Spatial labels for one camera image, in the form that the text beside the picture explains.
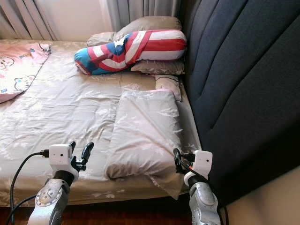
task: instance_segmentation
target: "bed frame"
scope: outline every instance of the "bed frame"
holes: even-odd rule
[[[300,1],[188,0],[185,88],[226,203],[300,165]]]

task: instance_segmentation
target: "cable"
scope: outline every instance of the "cable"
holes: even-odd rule
[[[25,203],[25,202],[27,202],[27,201],[29,201],[29,200],[35,198],[36,196],[37,196],[37,195],[33,195],[33,196],[29,197],[29,198],[24,199],[24,200],[21,201],[19,204],[17,204],[17,205],[13,208],[13,210],[11,210],[9,216],[8,216],[7,219],[6,219],[5,225],[8,225],[8,224],[9,224],[10,218],[13,216],[14,212],[16,211],[16,209],[17,209],[20,205],[22,205],[23,203]]]
[[[26,161],[32,157],[32,156],[36,156],[36,155],[44,155],[44,151],[41,152],[36,152],[33,153],[29,156],[27,156],[24,161],[21,163],[21,165],[19,166],[19,169],[17,170],[17,172],[15,173],[15,176],[13,178],[13,181],[11,182],[11,186],[10,186],[10,210],[11,212],[13,212],[14,210],[14,185],[15,185],[15,180],[17,179],[17,176],[19,175],[20,170],[22,169],[22,167],[24,166],[24,164],[26,163]],[[11,216],[11,224],[14,225],[15,224],[15,217],[14,217],[14,213],[12,213]]]
[[[226,225],[229,225],[229,217],[228,217],[228,211],[227,211],[227,208],[226,206],[221,202],[220,198],[218,198],[218,195],[217,195],[217,190],[214,188],[214,186],[210,183],[210,181],[208,179],[206,179],[205,177],[203,177],[202,175],[200,175],[199,173],[197,173],[195,170],[192,170],[191,168],[189,168],[188,166],[186,166],[182,160],[180,158],[177,158],[180,162],[180,164],[187,170],[189,170],[190,172],[194,173],[195,175],[201,177],[202,179],[206,180],[206,182],[208,183],[208,185],[211,187],[211,189],[213,190],[216,198],[219,200],[219,203],[220,205],[223,206],[224,208],[224,211],[225,211],[225,221],[226,221]],[[221,220],[221,224],[224,225],[224,222],[223,222],[223,219],[222,219],[222,216],[221,214],[219,213],[219,216],[220,216],[220,220]]]

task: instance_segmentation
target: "wall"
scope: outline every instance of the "wall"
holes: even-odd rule
[[[58,41],[87,41],[92,34],[111,31],[104,0],[35,0]]]
[[[227,206],[230,225],[299,225],[300,166]]]

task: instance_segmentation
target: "mattress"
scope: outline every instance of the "mattress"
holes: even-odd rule
[[[28,40],[1,40],[1,43],[33,43]],[[155,79],[139,72],[118,72],[87,76],[74,63],[74,54],[83,42],[52,42],[52,54],[29,89],[0,104],[0,206],[9,205],[12,178],[24,160],[52,144],[76,142],[80,156],[88,142],[95,146],[86,171],[72,184],[69,204],[87,204],[168,196],[144,175],[109,180],[103,176],[107,149],[113,132],[116,108],[127,90],[153,90]],[[192,111],[182,83],[180,113],[182,150],[201,148]],[[52,177],[49,160],[32,157],[15,184],[15,202],[34,195]],[[182,193],[187,191],[183,186]]]

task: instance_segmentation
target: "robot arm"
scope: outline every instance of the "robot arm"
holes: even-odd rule
[[[49,148],[49,162],[53,169],[53,178],[35,198],[35,208],[28,225],[60,225],[62,213],[68,203],[70,186],[79,177],[79,171],[86,169],[90,151],[94,143],[88,143],[82,151],[81,159],[72,156],[75,142],[55,144]]]
[[[187,160],[187,166],[183,164],[181,158]],[[174,160],[176,172],[185,175],[184,182],[190,188],[189,206],[192,211],[192,224],[221,225],[217,211],[218,200],[208,184],[212,153],[197,150],[194,154],[182,155],[178,149],[174,149]]]

